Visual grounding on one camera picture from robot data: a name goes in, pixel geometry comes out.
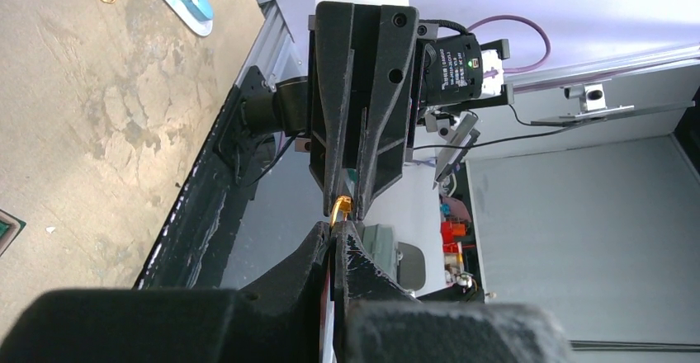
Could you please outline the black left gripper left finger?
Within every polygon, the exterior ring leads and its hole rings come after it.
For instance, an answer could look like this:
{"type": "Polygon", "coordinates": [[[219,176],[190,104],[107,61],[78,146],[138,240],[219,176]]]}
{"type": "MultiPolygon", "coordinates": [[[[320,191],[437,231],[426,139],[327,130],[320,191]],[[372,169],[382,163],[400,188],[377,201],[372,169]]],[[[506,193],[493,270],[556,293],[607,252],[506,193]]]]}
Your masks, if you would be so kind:
{"type": "Polygon", "coordinates": [[[1,345],[4,362],[329,362],[329,226],[243,289],[55,290],[1,345]]]}

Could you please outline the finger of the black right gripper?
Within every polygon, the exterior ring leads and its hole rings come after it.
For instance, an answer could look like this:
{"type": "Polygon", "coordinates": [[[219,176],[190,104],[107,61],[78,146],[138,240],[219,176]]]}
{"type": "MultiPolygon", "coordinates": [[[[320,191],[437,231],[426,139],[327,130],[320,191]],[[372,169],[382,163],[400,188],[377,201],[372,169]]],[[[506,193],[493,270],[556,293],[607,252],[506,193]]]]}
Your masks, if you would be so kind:
{"type": "Polygon", "coordinates": [[[354,12],[351,3],[320,2],[311,31],[310,170],[321,188],[324,207],[331,207],[343,192],[343,170],[356,165],[351,112],[354,12]]]}
{"type": "Polygon", "coordinates": [[[375,198],[402,176],[410,108],[409,69],[418,21],[414,7],[380,7],[371,95],[362,117],[357,159],[358,220],[363,220],[375,198]]]}

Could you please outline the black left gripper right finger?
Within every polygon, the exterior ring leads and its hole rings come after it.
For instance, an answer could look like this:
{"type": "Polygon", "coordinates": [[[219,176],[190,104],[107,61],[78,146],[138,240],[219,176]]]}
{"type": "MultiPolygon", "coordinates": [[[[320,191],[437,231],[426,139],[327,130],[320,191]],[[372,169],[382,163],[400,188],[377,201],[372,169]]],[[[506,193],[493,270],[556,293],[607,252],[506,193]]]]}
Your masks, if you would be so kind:
{"type": "Polygon", "coordinates": [[[420,301],[374,263],[353,222],[332,232],[339,362],[573,361],[562,327],[543,309],[420,301]]]}

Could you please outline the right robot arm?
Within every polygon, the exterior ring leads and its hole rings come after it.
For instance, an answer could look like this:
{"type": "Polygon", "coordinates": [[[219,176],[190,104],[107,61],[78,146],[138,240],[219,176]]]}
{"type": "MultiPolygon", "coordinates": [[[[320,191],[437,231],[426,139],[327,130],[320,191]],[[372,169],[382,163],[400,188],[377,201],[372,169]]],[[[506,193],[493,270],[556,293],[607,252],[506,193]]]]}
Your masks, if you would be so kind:
{"type": "Polygon", "coordinates": [[[244,101],[250,132],[310,141],[324,213],[342,194],[347,170],[357,175],[356,219],[402,177],[418,27],[414,7],[321,2],[310,18],[307,75],[244,101]]]}

